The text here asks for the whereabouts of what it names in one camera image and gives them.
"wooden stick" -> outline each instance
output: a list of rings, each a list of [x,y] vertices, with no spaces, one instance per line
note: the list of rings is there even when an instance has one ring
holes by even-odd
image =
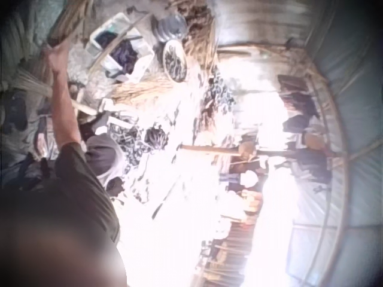
[[[231,155],[239,157],[240,153],[235,149],[230,148],[215,148],[213,146],[195,146],[195,145],[181,145],[181,149],[187,151],[204,152],[207,154],[218,154],[218,155]]]
[[[141,20],[143,20],[144,18],[146,18],[148,15],[150,14],[146,14],[146,15],[143,15],[141,16],[137,21],[135,21],[133,24],[130,24],[128,28],[126,28],[124,31],[122,31],[117,37],[116,39],[114,39],[113,41],[111,41],[109,43],[109,45],[101,52],[100,56],[98,56],[98,58],[95,60],[95,62],[93,63],[93,65],[90,67],[89,69],[89,74],[92,74],[94,73],[94,71],[96,70],[96,68],[101,64],[101,62],[104,60],[104,58],[109,55],[118,45],[119,43],[122,42],[122,40],[124,40],[124,37],[126,36],[126,34],[132,30]]]

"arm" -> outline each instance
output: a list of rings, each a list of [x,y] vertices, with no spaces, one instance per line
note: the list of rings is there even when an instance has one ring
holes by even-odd
[[[68,143],[81,142],[77,119],[68,91],[68,66],[70,41],[67,39],[46,52],[47,62],[53,72],[52,122],[54,137],[59,150]]]

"hand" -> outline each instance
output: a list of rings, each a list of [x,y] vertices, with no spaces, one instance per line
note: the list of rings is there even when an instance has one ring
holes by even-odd
[[[51,68],[53,75],[66,75],[68,68],[70,38],[67,38],[55,48],[46,47],[44,49],[45,60]]]

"metal bucket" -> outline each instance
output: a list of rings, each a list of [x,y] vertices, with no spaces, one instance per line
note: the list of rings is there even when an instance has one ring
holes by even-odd
[[[152,30],[154,36],[163,43],[170,40],[182,40],[187,35],[187,24],[185,18],[180,14],[173,14],[164,19],[153,18]]]

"bowl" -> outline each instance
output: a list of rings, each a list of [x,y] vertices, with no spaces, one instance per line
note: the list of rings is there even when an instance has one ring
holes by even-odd
[[[187,76],[186,54],[182,43],[178,40],[170,40],[163,49],[162,58],[165,74],[176,83],[182,83]]]

